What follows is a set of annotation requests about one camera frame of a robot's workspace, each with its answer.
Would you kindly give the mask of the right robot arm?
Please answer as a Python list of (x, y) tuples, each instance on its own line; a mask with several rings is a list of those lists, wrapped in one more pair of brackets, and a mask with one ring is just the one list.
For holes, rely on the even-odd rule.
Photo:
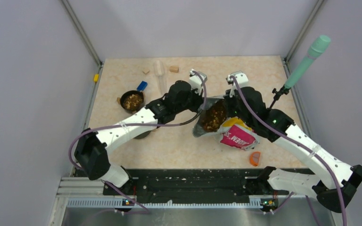
[(267, 108), (261, 93), (249, 86), (243, 72), (228, 75), (227, 82), (232, 85), (225, 95), (229, 115), (240, 118), (258, 136), (293, 154), (312, 172), (266, 167), (257, 181), (259, 191), (290, 191), (315, 198), (332, 212), (344, 212), (362, 182), (362, 165), (341, 161), (306, 135), (283, 111)]

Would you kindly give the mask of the pet food bag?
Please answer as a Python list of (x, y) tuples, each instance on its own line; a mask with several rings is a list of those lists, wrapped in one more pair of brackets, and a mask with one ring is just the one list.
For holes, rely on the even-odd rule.
[(229, 117), (221, 96), (209, 97), (193, 127), (194, 137), (212, 136), (218, 143), (244, 151), (254, 149), (259, 136), (238, 117)]

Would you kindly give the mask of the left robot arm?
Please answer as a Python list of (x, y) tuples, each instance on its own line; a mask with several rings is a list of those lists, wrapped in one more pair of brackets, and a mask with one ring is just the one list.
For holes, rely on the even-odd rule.
[(206, 104), (207, 76), (191, 70), (188, 81), (176, 81), (161, 98), (146, 104), (128, 118), (110, 126), (84, 130), (69, 148), (75, 168), (91, 181), (103, 180), (120, 194), (132, 190), (126, 170), (109, 161), (109, 155), (126, 142), (159, 127), (173, 127), (175, 116), (186, 110), (198, 113)]

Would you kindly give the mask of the clear plastic scoop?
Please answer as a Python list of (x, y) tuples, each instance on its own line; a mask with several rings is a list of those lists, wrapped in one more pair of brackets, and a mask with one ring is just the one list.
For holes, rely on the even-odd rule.
[(167, 92), (167, 83), (165, 79), (165, 66), (162, 61), (156, 60), (153, 64), (154, 74), (158, 79), (158, 85), (160, 88), (161, 95), (164, 95)]

